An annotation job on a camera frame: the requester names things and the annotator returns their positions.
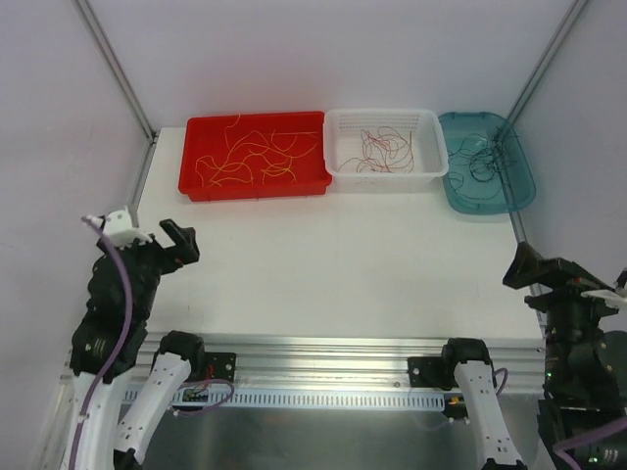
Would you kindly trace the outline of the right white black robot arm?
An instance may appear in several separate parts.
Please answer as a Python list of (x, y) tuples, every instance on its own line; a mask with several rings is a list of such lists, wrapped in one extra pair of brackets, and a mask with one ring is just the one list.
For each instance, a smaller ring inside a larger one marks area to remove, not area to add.
[[(565, 258), (545, 258), (518, 244), (503, 278), (514, 290), (539, 284), (546, 294), (524, 302), (547, 318), (538, 435), (557, 469), (626, 466), (626, 334), (605, 332), (603, 318), (626, 307), (626, 276), (613, 286)], [(449, 417), (469, 419), (481, 469), (523, 469), (499, 405), (503, 385), (485, 342), (451, 338), (437, 355), (407, 360), (410, 385), (450, 392)]]

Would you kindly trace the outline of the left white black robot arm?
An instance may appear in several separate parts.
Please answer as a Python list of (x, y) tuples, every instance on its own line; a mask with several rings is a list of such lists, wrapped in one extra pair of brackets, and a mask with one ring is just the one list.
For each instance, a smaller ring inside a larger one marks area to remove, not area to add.
[[(164, 247), (139, 228), (129, 209), (82, 221), (96, 232), (102, 255), (72, 335), (72, 417), (61, 466), (140, 469), (167, 412), (191, 417), (216, 409), (233, 398), (233, 379), (219, 371), (221, 360), (210, 357), (201, 337), (173, 330), (161, 339), (138, 396), (129, 409), (122, 407), (162, 278), (200, 259), (196, 231), (163, 219), (171, 240)], [(183, 389), (212, 385), (226, 387), (225, 396), (195, 412), (172, 403)]]

